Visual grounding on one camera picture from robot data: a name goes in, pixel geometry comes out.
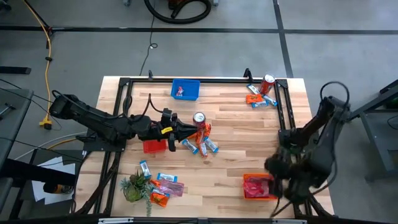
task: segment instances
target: small succulent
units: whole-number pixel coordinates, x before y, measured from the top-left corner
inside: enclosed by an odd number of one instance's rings
[[[150,216],[152,204],[150,202],[149,192],[152,190],[152,185],[149,183],[149,179],[145,178],[143,172],[138,173],[137,171],[135,174],[130,176],[129,180],[124,178],[122,181],[120,181],[120,188],[128,202],[136,202],[142,198],[145,198],[147,216]]]

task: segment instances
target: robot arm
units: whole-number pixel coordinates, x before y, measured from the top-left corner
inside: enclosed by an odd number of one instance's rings
[[[170,151],[175,151],[175,140],[180,142],[197,132],[196,126],[182,123],[177,114],[168,108],[164,108],[160,121],[152,121],[145,115],[112,116],[85,104],[75,95],[57,95],[50,107],[50,114],[56,118],[77,121],[108,144],[116,144],[137,135],[142,141],[167,139]]]
[[[330,175],[335,161],[335,142],[349,117],[349,105],[329,96],[322,99],[317,115],[303,128],[280,131],[280,148],[264,164],[275,178],[272,190],[282,196],[281,180],[289,180],[283,195],[293,203],[304,203],[310,196],[310,187],[319,188]],[[308,150],[300,161],[292,162],[293,154],[301,154],[311,136],[324,126],[317,145]]]

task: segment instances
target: concrete floor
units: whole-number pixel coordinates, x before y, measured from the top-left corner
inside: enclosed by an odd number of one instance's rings
[[[11,12],[0,11],[0,25],[37,25],[22,1],[10,4]],[[97,0],[95,4],[90,0],[31,0],[31,4],[51,26],[150,27],[152,19],[141,0],[132,0],[130,7],[123,6],[122,0]],[[398,29],[395,0],[280,0],[279,4],[285,29]],[[202,8],[199,3],[191,3],[181,16]],[[165,0],[158,0],[157,9],[170,14]],[[200,22],[171,26],[155,20],[154,27],[276,29],[277,23],[272,0],[220,0],[219,7]],[[398,35],[286,35],[286,39],[294,77],[305,79],[313,113],[318,109],[320,87],[330,80],[349,87],[352,109],[356,109],[397,78]],[[163,32],[154,33],[152,41],[159,47],[151,50],[145,75],[151,69],[154,75],[241,77],[249,67],[256,77],[266,72],[286,77],[278,34]],[[50,87],[95,105],[102,77],[137,75],[148,43],[149,33],[145,32],[58,32],[53,38]],[[46,96],[45,56],[42,32],[0,31],[0,64],[32,68],[28,76],[0,78]],[[334,86],[325,91],[344,99],[341,92]],[[38,127],[44,115],[31,105],[17,139],[38,145],[85,130],[75,122],[61,121],[61,131],[45,131]],[[63,148],[81,149],[81,144],[75,142]],[[9,157],[29,149],[15,144]],[[381,162],[360,120],[344,127],[336,151],[339,172],[330,187],[335,213],[343,218],[396,223],[398,181],[369,184],[363,178],[379,170]],[[52,215],[67,213],[68,206],[69,202],[52,206]],[[1,218],[7,216],[7,208]],[[42,217],[48,215],[47,211],[42,202],[31,203],[22,217]]]

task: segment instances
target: yellow tag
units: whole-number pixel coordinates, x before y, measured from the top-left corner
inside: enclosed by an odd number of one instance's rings
[[[173,131],[172,127],[167,127],[161,131],[162,134],[167,133],[169,131]]]

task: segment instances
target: wooden table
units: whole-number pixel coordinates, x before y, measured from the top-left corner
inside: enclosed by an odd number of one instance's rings
[[[113,112],[120,77],[104,77],[99,93],[97,108]],[[304,80],[288,79],[290,99],[297,127],[303,126],[312,116],[308,104]],[[230,217],[268,218],[276,202],[248,201],[243,199],[243,174],[264,173],[264,161],[271,156],[278,144],[277,131],[280,129],[277,110],[273,106],[252,109],[246,104],[250,91],[245,84],[207,84],[200,86],[200,97],[196,101],[175,100],[170,97],[171,83],[135,83],[132,91],[130,114],[141,114],[152,94],[155,107],[170,108],[177,112],[185,123],[192,124],[197,111],[206,115],[211,123],[210,138],[220,148],[217,154],[209,153],[204,159],[198,153],[193,155],[187,148],[176,142],[177,152],[165,151],[158,154],[144,154],[142,142],[137,138],[127,142],[122,154],[118,183],[114,193],[112,216],[145,216],[145,201],[130,203],[119,190],[119,182],[136,170],[139,162],[146,159],[152,175],[158,172],[178,176],[185,184],[182,197],[172,197],[166,208],[152,207],[153,217]],[[270,96],[275,98],[274,90]],[[283,91],[281,98],[285,109]],[[152,108],[147,114],[159,120],[161,114]],[[76,203],[79,209],[93,193],[100,179],[103,152],[92,152],[81,167],[76,187]],[[104,190],[101,211],[103,211],[108,188]],[[316,195],[326,211],[333,213],[328,189]],[[287,203],[280,201],[280,207]],[[294,217],[289,206],[279,218]]]

